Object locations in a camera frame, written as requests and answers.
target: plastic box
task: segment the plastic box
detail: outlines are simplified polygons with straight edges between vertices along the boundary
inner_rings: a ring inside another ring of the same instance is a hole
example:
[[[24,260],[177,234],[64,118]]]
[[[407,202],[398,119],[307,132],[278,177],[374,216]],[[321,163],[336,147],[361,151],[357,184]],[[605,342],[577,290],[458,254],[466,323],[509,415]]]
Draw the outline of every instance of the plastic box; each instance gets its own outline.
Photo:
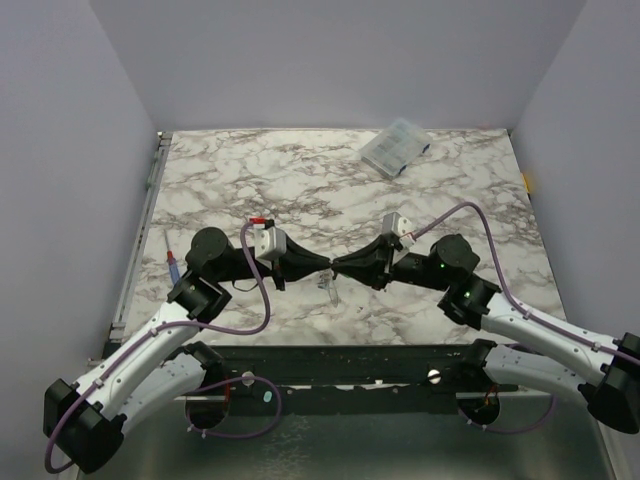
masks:
[[[399,118],[361,150],[362,161],[387,178],[396,178],[424,153],[431,137],[420,127]]]

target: marble surface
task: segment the marble surface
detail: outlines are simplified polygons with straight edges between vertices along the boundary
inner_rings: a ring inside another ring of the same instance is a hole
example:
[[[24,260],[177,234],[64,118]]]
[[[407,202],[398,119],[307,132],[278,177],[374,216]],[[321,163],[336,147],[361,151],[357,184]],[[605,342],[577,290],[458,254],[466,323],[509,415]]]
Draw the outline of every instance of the marble surface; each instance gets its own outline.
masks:
[[[184,255],[203,227],[224,230],[239,247],[249,216],[274,217],[297,243],[336,257],[371,242],[384,214],[398,211],[426,225],[462,200],[486,212],[506,277],[516,296],[564,318],[520,172],[504,130],[431,131],[432,148],[390,181],[359,160],[374,135],[356,130],[244,130],[174,134],[135,286],[125,335],[166,298],[170,280],[163,229],[184,273]],[[439,237],[458,232],[480,256],[480,276],[496,282],[482,225],[461,211],[425,235],[427,253]],[[277,292],[267,280],[273,318],[252,337],[203,332],[213,344],[429,344],[498,338],[454,324],[437,308],[442,293],[402,284],[376,292],[352,279],[336,280],[340,302],[317,287],[318,274]],[[247,288],[251,281],[240,282]],[[258,290],[228,286],[233,300],[216,323],[250,328],[262,321]]]

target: purple cable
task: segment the purple cable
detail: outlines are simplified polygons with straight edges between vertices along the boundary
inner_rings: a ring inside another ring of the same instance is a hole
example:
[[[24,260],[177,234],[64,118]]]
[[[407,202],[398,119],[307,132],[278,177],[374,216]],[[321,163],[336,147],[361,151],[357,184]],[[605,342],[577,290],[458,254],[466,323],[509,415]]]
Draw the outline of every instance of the purple cable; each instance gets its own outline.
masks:
[[[481,428],[485,432],[497,433],[499,435],[519,435],[521,433],[527,433],[527,432],[530,432],[532,430],[535,430],[536,428],[538,428],[542,424],[544,424],[551,417],[551,415],[553,414],[554,410],[556,409],[556,404],[557,403],[558,403],[558,401],[557,401],[556,397],[554,397],[552,395],[551,396],[551,403],[549,404],[549,408],[544,413],[544,415],[542,417],[540,417],[540,419],[537,422],[532,423],[531,425],[529,425],[527,427],[516,428],[515,430],[505,430],[503,428],[490,427],[490,426],[487,426],[487,425],[480,425],[479,423],[476,423],[473,420],[471,420],[469,417],[467,417],[467,414],[464,413],[461,409],[458,409],[458,412],[460,413],[460,415],[462,415],[467,420],[467,422],[470,425],[473,425],[474,427],[477,427],[477,428]]]
[[[487,217],[485,216],[484,212],[480,209],[480,207],[478,205],[476,205],[473,202],[462,202],[459,203],[458,205],[456,205],[455,207],[453,207],[451,210],[449,210],[448,212],[440,215],[438,218],[436,218],[433,222],[431,222],[429,225],[427,225],[426,227],[418,230],[418,232],[416,234],[414,234],[414,238],[417,240],[419,239],[421,236],[423,236],[425,233],[427,233],[429,230],[433,229],[434,227],[440,225],[444,220],[446,220],[447,218],[449,218],[451,215],[453,215],[454,213],[456,213],[458,210],[464,208],[464,207],[471,207],[473,208],[478,215],[480,216],[480,220],[482,220],[482,224],[484,225],[484,231],[487,234],[487,240],[489,242],[489,249],[491,250],[491,256],[493,257],[493,263],[496,267],[496,273],[498,274],[498,280],[500,281],[500,286],[502,287],[502,290],[504,291],[504,296],[507,297],[507,300],[509,301],[509,303],[513,306],[513,308],[515,308],[517,311],[519,311],[521,314],[523,315],[527,315],[527,310],[522,308],[517,300],[513,297],[513,295],[511,294],[511,291],[509,290],[509,286],[507,285],[507,281],[504,278],[504,273],[502,272],[502,267],[500,266],[500,260],[498,259],[498,253],[496,252],[496,246],[495,246],[495,242],[493,241],[493,235],[491,234],[491,229],[489,228],[489,222],[487,221]],[[576,335],[575,333],[569,332],[567,330],[565,330],[562,327],[559,327],[557,325],[554,325],[553,323],[547,322],[546,320],[533,315],[533,314],[529,314],[528,318],[533,320],[534,322],[542,325],[545,328],[548,328],[549,330],[552,330],[556,333],[559,333],[560,335],[563,335],[575,342],[581,343],[583,345],[588,346],[589,348],[592,349],[597,349],[597,345],[596,342],[592,342],[591,340],[588,340],[586,338],[581,337],[580,335]],[[636,366],[640,367],[640,360],[632,357],[631,355],[628,355],[624,352],[619,352],[618,350],[615,350],[613,348],[610,347],[606,347],[606,346],[600,346],[599,347],[600,350],[602,350],[605,353],[608,353],[609,355],[613,355],[615,357],[621,358],[623,360],[626,360],[627,362],[630,362]]]
[[[247,222],[240,229],[240,243],[242,244],[242,251],[244,252],[245,258],[247,259],[247,263],[249,264],[249,269],[251,270],[251,273],[253,273],[256,279],[256,282],[258,282],[258,288],[260,289],[260,293],[262,294],[262,299],[264,301],[264,321],[262,322],[262,324],[260,324],[258,327],[253,328],[251,330],[236,330],[233,328],[217,327],[214,325],[209,325],[208,323],[182,320],[177,322],[163,323],[162,325],[159,325],[158,327],[156,327],[156,332],[160,332],[162,330],[166,330],[167,328],[172,328],[172,327],[195,327],[195,328],[203,328],[206,330],[214,330],[216,332],[228,333],[231,335],[255,335],[256,333],[260,333],[265,328],[267,328],[267,325],[269,324],[269,320],[271,318],[271,304],[269,303],[269,295],[267,294],[267,289],[264,286],[264,282],[262,280],[262,277],[260,276],[258,267],[256,267],[256,263],[251,257],[251,252],[249,251],[249,247],[247,246],[246,233],[249,227],[251,227],[252,225],[253,224],[251,222]],[[75,411],[82,404],[82,402],[84,402],[93,392],[95,392],[98,388],[100,388],[101,382],[104,382],[107,378],[109,378],[109,376],[116,370],[116,368],[118,368],[120,364],[129,357],[129,355],[131,355],[144,342],[146,342],[148,339],[152,338],[153,336],[154,336],[153,333],[147,332],[138,340],[136,340],[134,343],[129,345],[129,347],[127,347],[127,349],[122,353],[122,355],[118,357],[113,362],[113,364],[111,364],[111,366],[107,368],[102,373],[102,375],[100,375],[100,377],[98,377],[98,380],[94,380],[93,383],[89,386],[89,388],[87,388],[87,390],[82,395],[80,395],[80,397],[78,397],[78,399],[75,402],[73,402],[73,404],[69,407],[69,409],[62,415],[62,417],[54,427],[53,431],[51,432],[51,435],[49,436],[49,441],[47,442],[47,446],[45,449],[44,468],[48,473],[51,473],[51,474],[61,473],[73,465],[73,462],[67,462],[61,467],[54,467],[53,464],[51,463],[51,455],[53,454],[53,447],[56,444],[58,435],[60,435],[62,428],[67,423],[71,415],[75,413]],[[271,382],[269,382],[266,379],[260,379],[260,381],[266,381],[270,386],[273,385]],[[277,388],[275,389],[275,391],[276,391],[276,397],[280,398],[279,397],[280,394],[277,391]],[[279,415],[280,415],[280,410],[278,410],[278,413],[276,414],[275,421],[272,422],[273,425],[277,423]]]
[[[251,433],[238,433],[238,434],[235,434],[235,433],[214,432],[214,431],[209,431],[209,430],[206,430],[206,429],[201,429],[201,428],[196,427],[193,424],[193,421],[191,420],[191,413],[187,410],[186,416],[187,416],[187,420],[189,421],[189,429],[190,430],[194,430],[194,431],[196,431],[198,433],[203,433],[203,434],[205,434],[207,436],[211,436],[211,437],[231,438],[231,439],[236,439],[236,440],[246,440],[246,439],[250,439],[250,438],[256,438],[256,437],[259,437],[260,435],[264,435],[265,433],[267,433],[270,430],[272,430],[278,424],[278,421],[280,420],[280,415],[282,414],[282,395],[280,395],[280,391],[278,390],[278,387],[276,387],[273,384],[273,382],[271,382],[270,380],[267,380],[266,378],[262,378],[262,377],[236,377],[236,378],[229,378],[227,380],[223,380],[222,382],[214,383],[213,385],[207,385],[206,387],[198,388],[197,390],[192,391],[190,394],[202,393],[202,392],[206,392],[208,390],[213,390],[215,388],[224,387],[225,385],[229,385],[230,383],[244,382],[244,381],[247,381],[247,380],[254,380],[256,382],[265,383],[265,384],[267,384],[269,386],[269,388],[275,394],[276,402],[277,402],[276,413],[273,416],[273,419],[271,420],[271,422],[269,422],[269,424],[267,426],[261,428],[260,430],[255,431],[255,432],[251,432]]]

